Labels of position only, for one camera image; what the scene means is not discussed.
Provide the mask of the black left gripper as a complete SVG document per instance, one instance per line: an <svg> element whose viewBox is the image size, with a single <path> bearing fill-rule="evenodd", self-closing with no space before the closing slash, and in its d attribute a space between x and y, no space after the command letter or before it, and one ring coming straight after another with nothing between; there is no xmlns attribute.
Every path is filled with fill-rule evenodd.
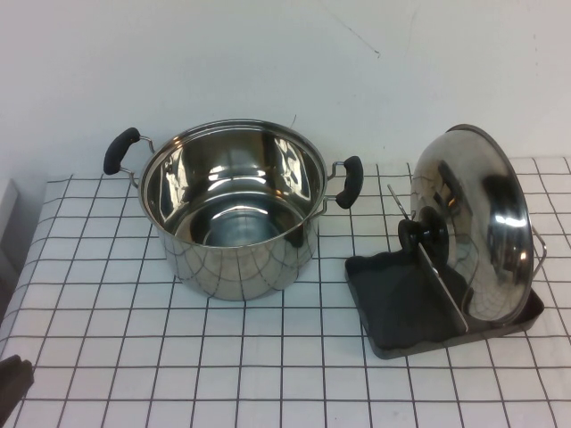
<svg viewBox="0 0 571 428"><path fill-rule="evenodd" d="M33 366L27 359L12 355L1 361L2 402L20 400L33 382Z"/></svg>

